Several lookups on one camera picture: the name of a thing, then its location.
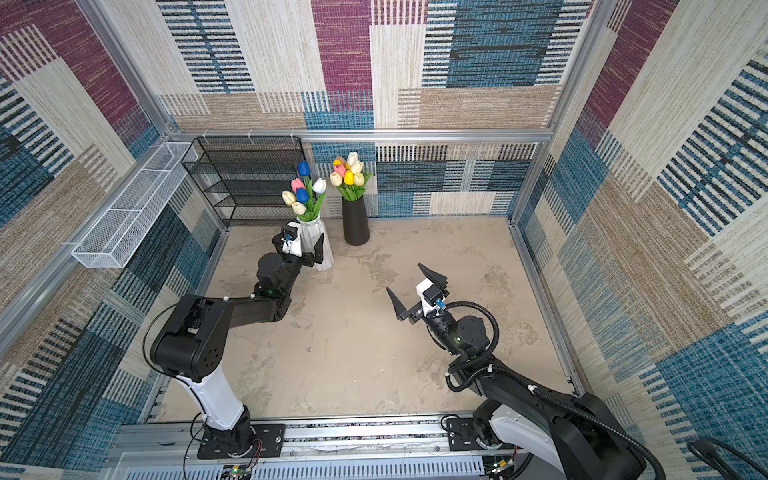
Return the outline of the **white ribbed ceramic vase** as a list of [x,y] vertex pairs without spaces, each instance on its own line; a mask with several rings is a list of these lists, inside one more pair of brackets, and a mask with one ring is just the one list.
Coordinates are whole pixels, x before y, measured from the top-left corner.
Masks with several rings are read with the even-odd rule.
[[314,255],[313,268],[319,272],[333,266],[334,257],[324,221],[318,217],[312,221],[299,221],[302,251]]

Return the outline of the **black cylindrical vase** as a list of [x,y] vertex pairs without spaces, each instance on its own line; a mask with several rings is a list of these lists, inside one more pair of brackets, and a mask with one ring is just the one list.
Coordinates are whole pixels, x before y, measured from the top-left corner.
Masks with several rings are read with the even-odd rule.
[[342,220],[345,241],[352,246],[364,245],[370,239],[365,199],[342,200]]

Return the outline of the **cream yellow tulip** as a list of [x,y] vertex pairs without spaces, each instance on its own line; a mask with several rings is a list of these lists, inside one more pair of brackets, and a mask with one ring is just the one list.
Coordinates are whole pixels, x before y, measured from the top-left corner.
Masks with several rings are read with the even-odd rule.
[[306,222],[308,220],[308,209],[304,203],[296,201],[292,204],[292,210],[300,221]]

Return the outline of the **small blue tulip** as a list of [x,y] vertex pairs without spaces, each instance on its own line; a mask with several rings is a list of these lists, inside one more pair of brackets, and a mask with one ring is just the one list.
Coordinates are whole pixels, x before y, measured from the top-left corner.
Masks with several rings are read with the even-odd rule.
[[299,163],[299,165],[298,165],[298,174],[299,174],[298,178],[303,181],[303,183],[304,183],[304,185],[306,187],[306,190],[307,190],[307,192],[309,194],[309,198],[310,198],[309,204],[312,204],[313,203],[313,194],[311,193],[311,190],[312,190],[311,176],[310,176],[311,171],[310,171],[309,164],[306,161],[302,161],[302,162]]

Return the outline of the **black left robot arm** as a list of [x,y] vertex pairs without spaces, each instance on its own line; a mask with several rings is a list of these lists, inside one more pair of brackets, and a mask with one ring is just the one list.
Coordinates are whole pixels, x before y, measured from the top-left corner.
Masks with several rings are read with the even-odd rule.
[[201,460],[255,457],[263,445],[221,362],[230,330],[282,320],[301,270],[326,259],[324,233],[308,249],[303,247],[304,238],[299,224],[284,226],[272,238],[276,251],[258,261],[257,283],[250,295],[184,295],[161,311],[167,320],[152,345],[142,348],[148,366],[179,382],[198,405],[202,431],[197,457]]

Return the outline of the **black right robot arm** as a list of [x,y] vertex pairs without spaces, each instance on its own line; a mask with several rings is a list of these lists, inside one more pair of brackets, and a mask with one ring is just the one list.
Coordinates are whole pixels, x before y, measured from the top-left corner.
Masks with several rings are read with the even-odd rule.
[[637,479],[647,468],[665,478],[661,462],[626,432],[603,400],[558,392],[505,365],[494,354],[500,340],[495,316],[476,302],[449,301],[447,277],[419,268],[424,279],[414,306],[388,294],[395,316],[423,322],[434,343],[452,356],[445,373],[449,390],[483,398],[472,417],[482,447],[521,447],[568,479]]

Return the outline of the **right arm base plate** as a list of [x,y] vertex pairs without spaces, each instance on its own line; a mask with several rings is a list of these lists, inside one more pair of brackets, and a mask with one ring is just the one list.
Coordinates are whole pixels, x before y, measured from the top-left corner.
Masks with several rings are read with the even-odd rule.
[[500,445],[487,422],[448,414],[439,424],[447,434],[450,451],[492,450]]

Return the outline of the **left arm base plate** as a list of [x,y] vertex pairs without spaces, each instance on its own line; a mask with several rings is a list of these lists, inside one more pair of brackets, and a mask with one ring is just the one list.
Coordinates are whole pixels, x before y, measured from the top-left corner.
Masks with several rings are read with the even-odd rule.
[[205,425],[196,457],[199,460],[277,458],[282,452],[285,430],[285,424],[240,425],[227,431]]

